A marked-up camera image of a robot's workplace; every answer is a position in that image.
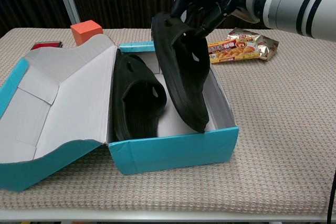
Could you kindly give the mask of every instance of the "robotic hand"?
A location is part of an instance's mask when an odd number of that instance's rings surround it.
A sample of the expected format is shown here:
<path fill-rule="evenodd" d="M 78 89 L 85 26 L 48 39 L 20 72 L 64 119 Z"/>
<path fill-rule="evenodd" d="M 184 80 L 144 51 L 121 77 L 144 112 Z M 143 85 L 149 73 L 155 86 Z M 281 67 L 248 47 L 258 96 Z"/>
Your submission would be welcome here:
<path fill-rule="evenodd" d="M 228 15 L 234 15 L 250 23 L 263 22 L 272 29 L 336 41 L 335 0 L 175 0 L 170 14 L 180 17 L 188 8 L 191 12 L 186 24 L 205 11 L 196 33 L 199 38 L 207 36 Z"/>

